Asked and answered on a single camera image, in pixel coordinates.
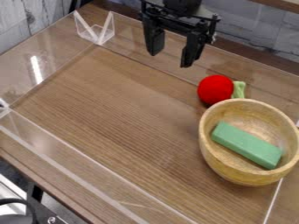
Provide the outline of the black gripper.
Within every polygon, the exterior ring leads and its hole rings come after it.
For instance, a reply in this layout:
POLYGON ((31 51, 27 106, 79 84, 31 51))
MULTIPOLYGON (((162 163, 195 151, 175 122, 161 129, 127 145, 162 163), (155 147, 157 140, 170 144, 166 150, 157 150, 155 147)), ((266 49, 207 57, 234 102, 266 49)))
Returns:
POLYGON ((145 42, 155 56, 165 49, 165 30, 187 35, 182 49, 181 67, 190 67, 202 56, 206 43, 215 41, 221 16, 202 4, 202 0, 141 0, 145 42))

